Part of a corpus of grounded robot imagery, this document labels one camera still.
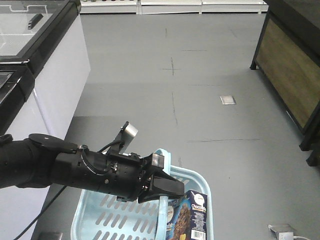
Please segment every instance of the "black robotic arm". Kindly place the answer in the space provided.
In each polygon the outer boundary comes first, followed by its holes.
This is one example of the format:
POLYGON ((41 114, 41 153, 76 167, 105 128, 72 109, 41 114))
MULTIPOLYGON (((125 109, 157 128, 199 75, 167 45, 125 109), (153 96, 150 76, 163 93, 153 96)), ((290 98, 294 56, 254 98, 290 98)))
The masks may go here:
POLYGON ((114 141, 98 152, 45 134, 30 134, 21 141, 13 141, 10 134, 1 136, 0 189, 56 183, 139 203, 183 196, 184 184, 163 171, 162 155, 122 154, 136 134, 132 129, 126 122, 114 141))

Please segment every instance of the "gray floor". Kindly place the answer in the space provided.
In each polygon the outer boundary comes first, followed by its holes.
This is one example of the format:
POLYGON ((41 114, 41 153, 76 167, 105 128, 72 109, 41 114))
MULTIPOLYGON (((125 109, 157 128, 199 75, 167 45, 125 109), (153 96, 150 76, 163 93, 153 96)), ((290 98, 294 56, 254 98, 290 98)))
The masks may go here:
MULTIPOLYGON (((273 223, 319 239, 320 171, 306 164, 264 77, 249 70, 264 17, 82 15, 91 73, 67 139, 98 150, 129 121, 139 133, 128 152, 164 148, 173 165, 206 178, 216 240, 271 240, 273 223)), ((64 192, 33 239, 59 231, 69 240, 79 194, 64 192)))

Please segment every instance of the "barcode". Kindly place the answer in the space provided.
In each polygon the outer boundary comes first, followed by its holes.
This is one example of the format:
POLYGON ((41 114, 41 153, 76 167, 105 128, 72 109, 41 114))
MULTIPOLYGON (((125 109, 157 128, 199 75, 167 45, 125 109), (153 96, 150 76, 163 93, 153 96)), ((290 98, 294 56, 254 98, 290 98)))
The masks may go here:
POLYGON ((191 230, 191 238, 196 240, 206 240, 206 233, 202 231, 191 230))

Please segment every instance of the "light blue basket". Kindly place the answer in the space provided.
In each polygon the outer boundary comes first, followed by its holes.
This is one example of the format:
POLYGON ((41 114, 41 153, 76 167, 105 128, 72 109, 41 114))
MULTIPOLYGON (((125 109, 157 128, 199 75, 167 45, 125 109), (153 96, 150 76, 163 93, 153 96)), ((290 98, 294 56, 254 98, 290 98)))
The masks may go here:
MULTIPOLYGON (((197 172, 171 166, 171 154, 164 156, 164 171, 182 181, 185 191, 196 190, 207 198, 207 240, 214 240, 211 191, 197 172)), ((71 240, 165 240, 168 197, 139 204, 116 201, 113 195, 82 190, 71 226, 71 240)))

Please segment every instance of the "product label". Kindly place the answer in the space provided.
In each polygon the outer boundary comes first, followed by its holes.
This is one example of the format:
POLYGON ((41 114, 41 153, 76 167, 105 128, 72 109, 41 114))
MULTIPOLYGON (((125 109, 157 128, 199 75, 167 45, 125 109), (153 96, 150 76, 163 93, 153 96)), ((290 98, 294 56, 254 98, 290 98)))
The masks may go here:
POLYGON ((166 240, 207 240, 207 195, 189 190, 168 204, 166 240))

